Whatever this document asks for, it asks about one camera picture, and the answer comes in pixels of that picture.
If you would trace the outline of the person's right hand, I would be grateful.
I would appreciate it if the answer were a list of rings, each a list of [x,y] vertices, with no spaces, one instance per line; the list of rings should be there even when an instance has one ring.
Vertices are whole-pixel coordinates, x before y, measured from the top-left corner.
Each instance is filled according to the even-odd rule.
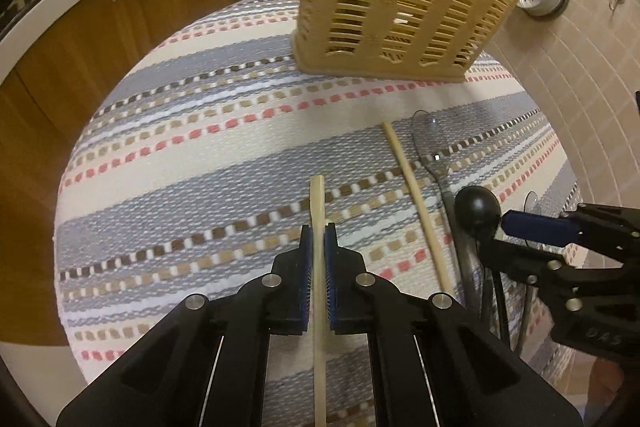
[[[638,426],[639,380],[617,363],[597,359],[589,378],[585,426]]]

